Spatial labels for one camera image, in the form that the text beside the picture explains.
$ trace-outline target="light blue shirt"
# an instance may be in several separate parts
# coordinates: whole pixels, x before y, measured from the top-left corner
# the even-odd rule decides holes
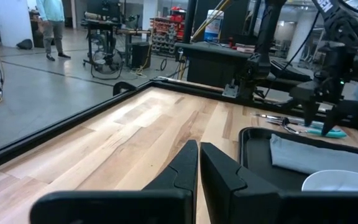
[[[37,8],[43,21],[65,20],[62,0],[37,0]]]

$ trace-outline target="white plate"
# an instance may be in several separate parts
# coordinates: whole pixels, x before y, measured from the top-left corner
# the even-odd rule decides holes
[[[302,191],[358,191],[358,173],[344,170],[324,170],[311,174]]]

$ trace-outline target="concrete floor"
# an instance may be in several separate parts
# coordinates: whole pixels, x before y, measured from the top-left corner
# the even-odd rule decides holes
[[[163,58],[152,57],[150,68],[143,72],[147,78],[136,77],[124,67],[118,80],[98,80],[92,78],[89,65],[83,66],[88,46],[85,37],[85,30],[66,30],[63,48],[71,60],[57,58],[53,47],[56,62],[45,58],[44,49],[0,48],[6,73],[4,101],[0,103],[0,147],[110,99],[117,82],[141,85],[153,77],[169,76],[177,67],[169,58],[166,69],[158,71]],[[120,50],[124,50],[122,40],[117,42]]]

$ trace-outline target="light wood tabletop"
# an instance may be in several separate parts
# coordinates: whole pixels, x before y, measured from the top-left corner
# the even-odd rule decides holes
[[[138,190],[189,139],[211,142],[233,159],[246,127],[281,131],[251,113],[275,114],[193,95],[149,88],[0,166],[0,223],[28,223],[41,196],[58,190]],[[335,140],[358,147],[358,131]],[[198,181],[197,223],[209,223]]]

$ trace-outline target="gray pants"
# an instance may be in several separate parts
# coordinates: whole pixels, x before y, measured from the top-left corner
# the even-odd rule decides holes
[[[53,41],[53,36],[55,36],[55,45],[58,53],[63,53],[63,46],[62,46],[62,38],[63,38],[63,28],[65,23],[49,21],[49,24],[44,26],[44,47],[47,54],[51,53],[50,46]]]

